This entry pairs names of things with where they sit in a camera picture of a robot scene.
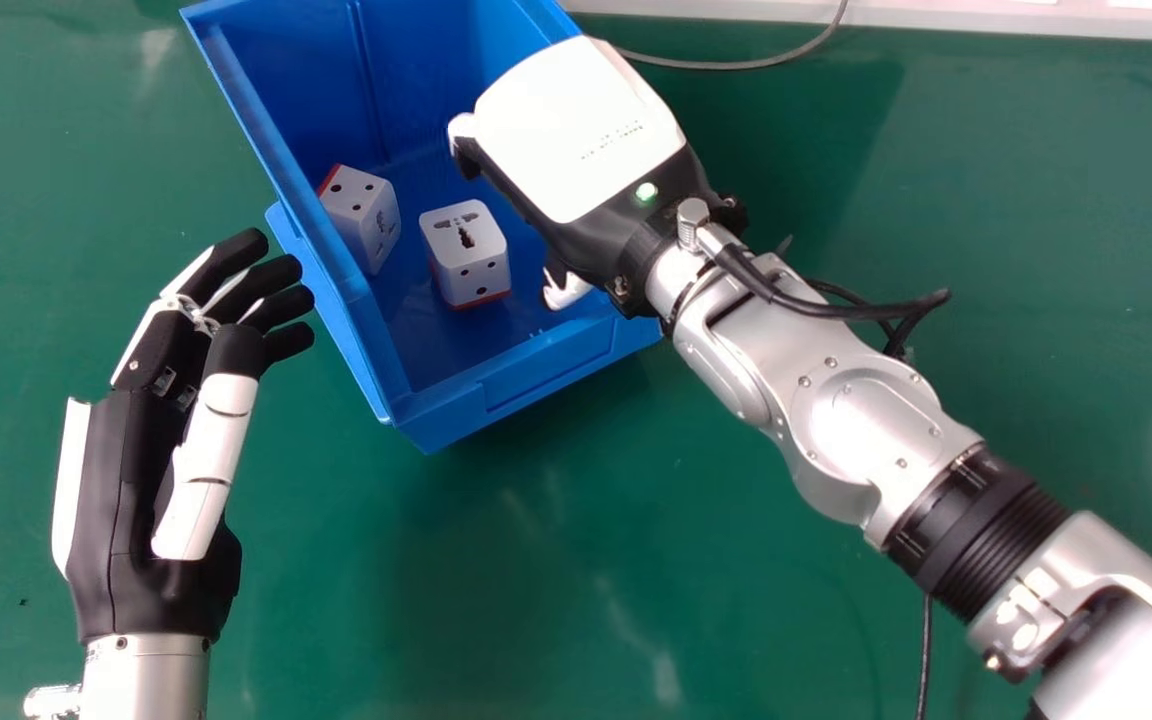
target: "green table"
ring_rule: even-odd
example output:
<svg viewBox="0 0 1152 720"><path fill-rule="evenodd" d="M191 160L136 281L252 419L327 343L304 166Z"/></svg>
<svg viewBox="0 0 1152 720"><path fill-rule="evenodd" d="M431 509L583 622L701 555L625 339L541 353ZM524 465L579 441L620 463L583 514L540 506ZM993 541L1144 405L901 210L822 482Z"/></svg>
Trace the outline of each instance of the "green table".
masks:
<svg viewBox="0 0 1152 720"><path fill-rule="evenodd" d="M273 197L174 3L38 5L0 1L0 717L81 670L47 541L65 396ZM713 56L809 33L585 22ZM946 404L1152 552L1152 44L849 29L771 71L645 74L753 245L794 233L874 300L954 287L914 342ZM215 719L914 711L914 584L668 347L424 457L320 342L262 389L230 510ZM1023 715L938 620L931 715Z"/></svg>

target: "blue bin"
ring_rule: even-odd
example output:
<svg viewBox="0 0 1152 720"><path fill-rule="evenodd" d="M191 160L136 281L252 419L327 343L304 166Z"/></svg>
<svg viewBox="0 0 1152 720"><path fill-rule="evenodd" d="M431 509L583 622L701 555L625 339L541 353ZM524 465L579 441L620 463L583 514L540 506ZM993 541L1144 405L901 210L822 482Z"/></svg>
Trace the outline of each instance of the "blue bin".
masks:
<svg viewBox="0 0 1152 720"><path fill-rule="evenodd" d="M332 340L381 423L435 452L657 342L591 293L540 302L545 247L484 181L465 182L445 127L520 60L577 35L551 0L212 0L183 9L274 183L266 219L305 265ZM366 276L314 189L334 164L388 179L402 237ZM513 293L453 311L416 218L486 202L509 240Z"/></svg>

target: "black and white robotic hand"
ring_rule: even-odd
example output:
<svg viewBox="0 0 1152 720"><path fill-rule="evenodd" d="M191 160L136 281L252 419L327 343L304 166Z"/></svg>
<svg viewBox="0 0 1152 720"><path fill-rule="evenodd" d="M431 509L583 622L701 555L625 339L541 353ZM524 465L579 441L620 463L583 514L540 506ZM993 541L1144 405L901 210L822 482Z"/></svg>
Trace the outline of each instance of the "black and white robotic hand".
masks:
<svg viewBox="0 0 1152 720"><path fill-rule="evenodd" d="M755 258L670 111L605 41L531 55L448 134L462 172L548 243L547 304L602 288L623 314L659 316L687 365L776 444L809 505L969 624L990 670L1043 674L1033 719L1152 717L1152 559L993 454L900 359L946 291L832 305L776 255ZM856 320L886 323L882 353Z"/></svg>
<svg viewBox="0 0 1152 720"><path fill-rule="evenodd" d="M151 302L94 406L65 414L51 552L86 652L31 719L200 720L209 653L238 592L225 501L262 376L305 351L314 306L257 229L210 247Z"/></svg>

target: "silver bolt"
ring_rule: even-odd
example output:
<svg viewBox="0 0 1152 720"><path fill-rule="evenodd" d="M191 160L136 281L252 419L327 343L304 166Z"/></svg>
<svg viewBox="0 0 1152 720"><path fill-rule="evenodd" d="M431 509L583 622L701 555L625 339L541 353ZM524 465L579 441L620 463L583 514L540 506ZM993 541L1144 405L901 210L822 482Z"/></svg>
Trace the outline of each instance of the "silver bolt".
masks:
<svg viewBox="0 0 1152 720"><path fill-rule="evenodd" d="M679 245L689 252L700 251L696 228L708 222L708 205L699 197L689 197L679 204Z"/></svg>

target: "white power socket cube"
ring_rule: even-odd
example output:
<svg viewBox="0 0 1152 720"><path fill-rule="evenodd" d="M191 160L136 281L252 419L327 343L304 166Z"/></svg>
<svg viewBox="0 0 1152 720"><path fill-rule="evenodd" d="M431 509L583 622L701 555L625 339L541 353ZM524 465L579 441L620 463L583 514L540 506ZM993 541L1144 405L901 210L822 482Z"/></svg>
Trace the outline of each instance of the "white power socket cube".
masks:
<svg viewBox="0 0 1152 720"><path fill-rule="evenodd" d="M319 200L340 236L361 247L364 272L378 273L402 234L394 185L339 164L319 187Z"/></svg>
<svg viewBox="0 0 1152 720"><path fill-rule="evenodd" d="M420 232L439 290L453 309L508 295L508 245L483 200L457 202L422 213Z"/></svg>

